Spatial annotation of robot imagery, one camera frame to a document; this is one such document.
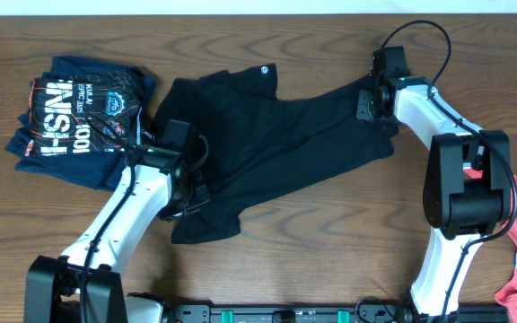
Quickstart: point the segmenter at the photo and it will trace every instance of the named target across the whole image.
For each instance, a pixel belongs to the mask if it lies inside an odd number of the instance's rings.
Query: black t-shirt
[[[212,194],[199,213],[180,220],[173,243],[234,236],[245,208],[394,153],[396,127],[355,117],[358,92],[373,88],[370,76],[308,100],[277,100],[276,84],[275,65],[173,83],[153,131],[162,134],[174,118],[206,136],[201,171]]]

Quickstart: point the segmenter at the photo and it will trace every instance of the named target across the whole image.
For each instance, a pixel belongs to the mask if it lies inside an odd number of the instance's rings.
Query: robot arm
[[[403,47],[381,48],[373,53],[374,93],[361,92],[357,117],[367,122],[406,124],[430,150],[423,204],[431,236],[418,278],[410,296],[414,316],[442,315],[454,271],[460,266],[445,315],[458,309],[460,287],[469,264],[481,243],[462,250],[470,241],[492,233],[510,211],[510,187],[496,157],[469,131],[454,123],[431,98],[449,114],[486,137],[503,156],[509,156],[508,137],[502,131],[484,131],[463,119],[431,88],[422,76],[410,76]],[[483,171],[479,180],[464,179],[463,170]]]
[[[108,266],[111,271],[123,276],[129,259],[147,226],[159,210],[171,200],[170,174],[164,174],[158,168],[144,165],[136,165],[135,172],[134,194],[123,204],[107,230],[101,235],[97,252],[92,258],[91,269]],[[61,254],[69,264],[83,267],[89,243],[125,194],[130,180],[130,169],[127,166],[109,202],[81,237]]]

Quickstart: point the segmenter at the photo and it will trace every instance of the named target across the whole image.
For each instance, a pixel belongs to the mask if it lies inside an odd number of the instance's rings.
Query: black clamp
[[[480,134],[509,161],[506,133],[496,130]],[[482,178],[464,179],[464,167],[482,170]],[[472,135],[433,136],[423,192],[426,219],[448,240],[461,234],[491,234],[510,213],[507,176],[495,154]]]
[[[206,139],[189,123],[170,120],[156,147],[148,147],[140,163],[158,167],[171,175],[169,203],[157,214],[167,222],[200,210],[211,197],[203,174],[197,168],[208,155]]]
[[[402,46],[380,48],[374,51],[372,53],[374,87],[371,91],[359,92],[356,118],[383,125],[395,123],[394,98],[396,98],[396,91],[400,89],[400,84],[393,84],[393,82],[409,76],[410,70],[407,69]]]

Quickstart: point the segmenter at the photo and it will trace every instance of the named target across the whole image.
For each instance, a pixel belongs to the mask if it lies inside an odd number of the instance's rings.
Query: navy graphic t-shirt
[[[125,168],[124,154],[94,134],[84,114],[99,115],[127,140],[145,140],[137,129],[154,86],[155,80],[136,67],[54,57],[51,70],[32,83],[30,111],[19,116],[23,127],[5,150],[21,157],[16,170],[114,190]]]

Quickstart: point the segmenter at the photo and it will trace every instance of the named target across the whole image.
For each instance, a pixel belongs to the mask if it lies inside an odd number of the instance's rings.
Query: folded shirt
[[[5,150],[22,159],[19,171],[45,174],[88,188],[114,190],[125,158],[113,143],[90,131],[84,114],[99,115],[133,142],[155,80],[138,68],[84,57],[54,57],[33,84],[31,108]]]
[[[177,79],[154,120],[191,123],[209,143],[201,171],[212,202],[180,220],[172,243],[201,243],[241,231],[247,207],[292,193],[394,153],[396,126],[356,119],[358,92],[370,76],[308,100],[276,99],[276,66]]]

